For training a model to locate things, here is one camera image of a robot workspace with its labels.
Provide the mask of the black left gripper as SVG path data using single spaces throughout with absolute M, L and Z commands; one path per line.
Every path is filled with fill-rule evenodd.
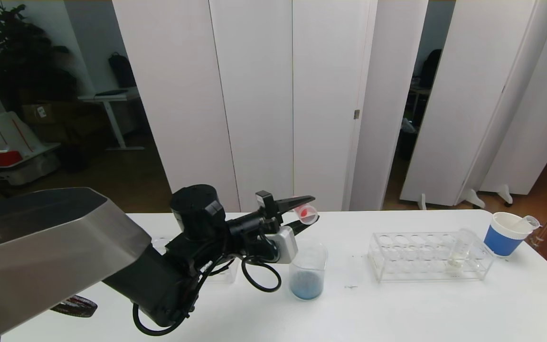
M 261 232 L 273 234 L 282 226 L 282 214 L 309 204 L 315 198 L 306 195 L 274 200 L 271 193 L 262 190 L 256 193 L 256 200 L 258 204 L 256 211 L 226 222 L 232 235 L 258 235 Z M 320 216 L 313 216 L 308 223 L 303 223 L 298 219 L 284 223 L 283 227 L 290 228 L 293 235 L 297 236 L 319 221 L 320 218 Z

